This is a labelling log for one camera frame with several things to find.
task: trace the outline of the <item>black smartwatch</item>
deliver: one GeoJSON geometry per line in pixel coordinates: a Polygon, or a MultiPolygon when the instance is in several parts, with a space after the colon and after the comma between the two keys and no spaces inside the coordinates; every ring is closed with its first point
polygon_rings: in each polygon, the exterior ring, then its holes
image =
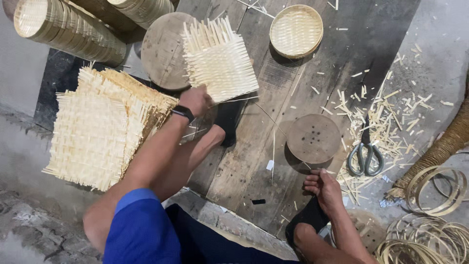
{"type": "Polygon", "coordinates": [[[194,115],[192,114],[192,112],[190,111],[189,108],[187,107],[184,107],[184,106],[180,106],[180,105],[176,105],[173,110],[171,110],[174,114],[178,114],[180,116],[185,116],[187,117],[187,119],[189,119],[189,124],[192,123],[192,121],[194,121],[194,115]]]}

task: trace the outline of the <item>wooden workbench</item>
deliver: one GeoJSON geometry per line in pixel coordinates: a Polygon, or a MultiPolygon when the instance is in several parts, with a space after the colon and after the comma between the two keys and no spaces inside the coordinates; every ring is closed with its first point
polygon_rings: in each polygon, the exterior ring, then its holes
{"type": "MultiPolygon", "coordinates": [[[[311,113],[327,115],[336,122],[345,143],[352,145],[347,116],[334,109],[339,104],[337,89],[345,92],[347,107],[368,109],[393,63],[420,0],[339,0],[339,10],[326,0],[260,0],[275,16],[284,6],[305,4],[315,8],[324,23],[324,37],[314,56],[290,60],[279,56],[270,45],[272,18],[235,0],[181,0],[177,12],[202,20],[214,19],[227,10],[233,30],[241,34],[260,89],[259,98],[247,102],[237,128],[237,144],[218,148],[196,169],[188,186],[215,203],[230,209],[267,232],[285,239],[287,222],[300,211],[310,196],[303,193],[305,165],[289,152],[286,138],[275,126],[288,132],[292,122],[311,113]],[[348,28],[339,31],[336,28],[348,28]],[[357,77],[352,75],[370,70],[357,77]],[[368,88],[367,99],[352,100],[361,87],[368,88]],[[320,92],[316,94],[314,86],[320,92]],[[255,101],[270,115],[253,103],[255,101]],[[334,113],[324,112],[321,106],[334,113]],[[273,174],[266,170],[275,147],[273,174]],[[265,199],[253,205],[251,200],[265,199]]],[[[332,160],[317,167],[338,172],[349,149],[342,147],[332,160]]]]}

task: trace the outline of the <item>blue shorts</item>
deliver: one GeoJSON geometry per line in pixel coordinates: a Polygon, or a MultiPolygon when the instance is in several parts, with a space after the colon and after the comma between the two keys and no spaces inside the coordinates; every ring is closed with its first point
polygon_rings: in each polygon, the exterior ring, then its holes
{"type": "Polygon", "coordinates": [[[150,189],[118,202],[106,241],[104,264],[298,263],[229,241],[194,220],[177,204],[166,210],[150,189]]]}

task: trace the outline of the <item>scissors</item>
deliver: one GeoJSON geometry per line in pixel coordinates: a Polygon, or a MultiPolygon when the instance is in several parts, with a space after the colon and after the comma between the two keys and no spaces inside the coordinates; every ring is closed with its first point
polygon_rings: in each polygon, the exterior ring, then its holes
{"type": "MultiPolygon", "coordinates": [[[[370,118],[367,115],[365,118],[364,127],[368,127],[368,126],[370,126],[370,118]]],[[[351,171],[351,173],[355,176],[361,176],[363,174],[365,174],[366,176],[376,176],[383,170],[384,158],[381,152],[378,150],[378,148],[371,144],[369,128],[363,131],[362,142],[360,142],[360,144],[355,146],[352,152],[350,152],[350,155],[348,156],[348,159],[347,159],[347,167],[351,171]],[[362,154],[363,147],[368,149],[366,160],[363,159],[363,154],[362,154]],[[352,167],[352,158],[355,153],[358,157],[358,165],[360,166],[359,171],[355,171],[352,167]],[[373,158],[373,155],[376,155],[376,157],[378,158],[378,169],[374,172],[370,171],[370,164],[371,164],[371,159],[373,158]]]]}

